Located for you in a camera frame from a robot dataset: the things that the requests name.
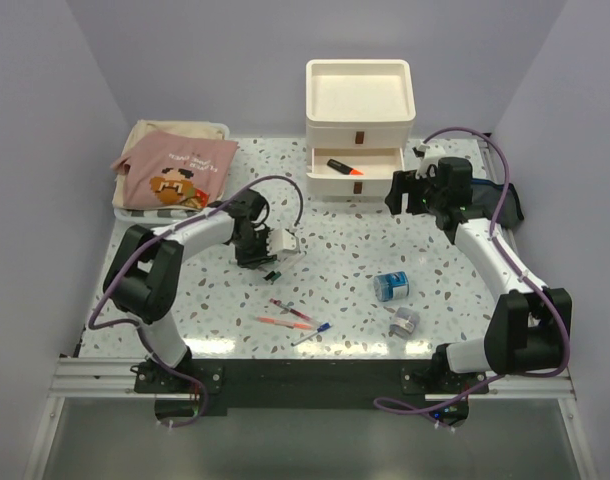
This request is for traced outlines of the dark green cap marker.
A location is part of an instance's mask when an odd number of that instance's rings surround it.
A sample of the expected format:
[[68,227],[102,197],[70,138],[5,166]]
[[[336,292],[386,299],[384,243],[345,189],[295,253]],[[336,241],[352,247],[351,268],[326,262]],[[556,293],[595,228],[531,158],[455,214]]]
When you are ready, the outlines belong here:
[[277,268],[271,270],[265,277],[264,279],[267,282],[270,282],[271,284],[273,284],[274,282],[276,282],[279,278],[281,278],[286,272],[288,272],[290,270],[289,266],[286,265],[280,265]]

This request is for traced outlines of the dark red pen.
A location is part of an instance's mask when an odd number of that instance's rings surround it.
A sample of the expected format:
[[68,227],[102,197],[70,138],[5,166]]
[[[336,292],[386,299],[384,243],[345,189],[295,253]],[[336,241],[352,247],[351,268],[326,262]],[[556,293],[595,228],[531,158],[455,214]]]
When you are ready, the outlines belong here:
[[294,315],[294,316],[296,316],[296,317],[298,317],[298,318],[300,318],[300,319],[302,319],[302,320],[304,320],[304,321],[306,321],[306,322],[308,322],[308,323],[310,323],[312,325],[316,325],[316,326],[321,325],[320,322],[318,322],[313,317],[311,317],[311,316],[309,316],[309,315],[307,315],[307,314],[305,314],[303,312],[300,312],[300,311],[296,310],[292,306],[287,305],[286,303],[283,303],[280,300],[270,298],[269,302],[271,304],[281,308],[282,310],[287,311],[288,313],[290,313],[290,314],[292,314],[292,315]]

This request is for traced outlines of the orange black highlighter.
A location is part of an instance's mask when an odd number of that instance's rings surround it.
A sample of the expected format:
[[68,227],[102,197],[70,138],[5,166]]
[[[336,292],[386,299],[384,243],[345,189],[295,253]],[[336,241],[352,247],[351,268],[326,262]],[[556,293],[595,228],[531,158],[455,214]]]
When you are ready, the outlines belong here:
[[330,158],[326,165],[332,170],[342,174],[342,175],[353,175],[353,176],[362,176],[363,172],[357,170],[349,165],[346,165],[336,159]]

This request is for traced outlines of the orange pen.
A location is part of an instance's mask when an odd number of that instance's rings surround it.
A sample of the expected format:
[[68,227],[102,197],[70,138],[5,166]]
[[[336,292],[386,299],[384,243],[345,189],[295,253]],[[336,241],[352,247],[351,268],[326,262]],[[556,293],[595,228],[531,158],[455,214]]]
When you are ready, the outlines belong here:
[[298,329],[298,330],[314,330],[315,329],[315,327],[309,323],[288,321],[288,320],[275,319],[275,318],[270,318],[270,317],[256,317],[255,320],[258,321],[259,323],[281,326],[281,327],[286,327],[286,328],[291,328],[291,329]]

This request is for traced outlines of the cream drawer organizer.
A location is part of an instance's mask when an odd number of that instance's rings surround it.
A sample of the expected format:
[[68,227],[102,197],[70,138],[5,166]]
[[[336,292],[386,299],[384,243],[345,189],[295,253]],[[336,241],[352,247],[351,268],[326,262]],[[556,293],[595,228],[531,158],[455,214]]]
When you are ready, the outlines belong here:
[[[404,167],[416,118],[402,59],[313,59],[306,64],[307,183],[321,197],[382,198]],[[342,175],[336,159],[363,172]]]

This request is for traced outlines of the black cap white marker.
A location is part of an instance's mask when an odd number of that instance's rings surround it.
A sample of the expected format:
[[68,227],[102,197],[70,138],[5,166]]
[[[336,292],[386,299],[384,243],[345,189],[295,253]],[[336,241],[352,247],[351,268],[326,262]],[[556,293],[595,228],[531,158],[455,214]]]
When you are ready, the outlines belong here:
[[283,262],[281,262],[280,265],[289,266],[290,269],[291,269],[296,264],[298,264],[300,261],[302,261],[306,257],[306,255],[307,255],[306,252],[302,252],[302,253],[299,253],[299,254],[291,255],[288,258],[286,258]]

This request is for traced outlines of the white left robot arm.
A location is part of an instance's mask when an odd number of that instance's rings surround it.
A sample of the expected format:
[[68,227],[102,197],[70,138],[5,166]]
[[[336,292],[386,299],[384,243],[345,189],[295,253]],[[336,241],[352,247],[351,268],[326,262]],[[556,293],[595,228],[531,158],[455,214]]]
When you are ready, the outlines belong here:
[[181,392],[198,378],[192,355],[181,338],[171,310],[183,264],[216,245],[232,245],[236,264],[255,269],[274,261],[269,250],[271,229],[260,219],[269,211],[267,200],[246,190],[216,202],[197,217],[168,229],[128,228],[103,283],[104,297],[133,324],[158,382]]

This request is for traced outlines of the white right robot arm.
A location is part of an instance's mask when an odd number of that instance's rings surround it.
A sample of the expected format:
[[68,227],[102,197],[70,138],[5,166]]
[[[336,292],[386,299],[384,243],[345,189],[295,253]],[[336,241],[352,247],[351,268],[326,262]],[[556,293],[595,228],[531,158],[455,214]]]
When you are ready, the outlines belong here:
[[493,223],[490,208],[475,203],[468,160],[441,158],[426,176],[414,170],[395,172],[385,203],[393,215],[433,216],[496,302],[483,337],[438,347],[430,369],[437,390],[454,392],[468,373],[554,376],[567,367],[571,296],[534,275]]

